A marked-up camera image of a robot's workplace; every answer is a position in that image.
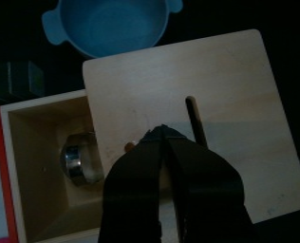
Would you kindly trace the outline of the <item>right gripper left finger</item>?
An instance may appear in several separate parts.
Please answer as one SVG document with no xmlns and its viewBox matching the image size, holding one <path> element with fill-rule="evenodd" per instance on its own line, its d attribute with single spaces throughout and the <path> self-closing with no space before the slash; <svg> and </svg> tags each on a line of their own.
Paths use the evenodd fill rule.
<svg viewBox="0 0 300 243">
<path fill-rule="evenodd" d="M 103 187 L 98 243 L 162 243 L 159 188 L 166 125 L 117 160 Z"/>
</svg>

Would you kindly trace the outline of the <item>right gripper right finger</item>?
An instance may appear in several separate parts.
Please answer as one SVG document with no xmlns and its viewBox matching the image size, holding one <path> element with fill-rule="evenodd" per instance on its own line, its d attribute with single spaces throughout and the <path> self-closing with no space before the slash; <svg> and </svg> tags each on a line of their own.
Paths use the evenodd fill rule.
<svg viewBox="0 0 300 243">
<path fill-rule="evenodd" d="M 167 126 L 162 140 L 181 242 L 258 243 L 237 169 Z"/>
</svg>

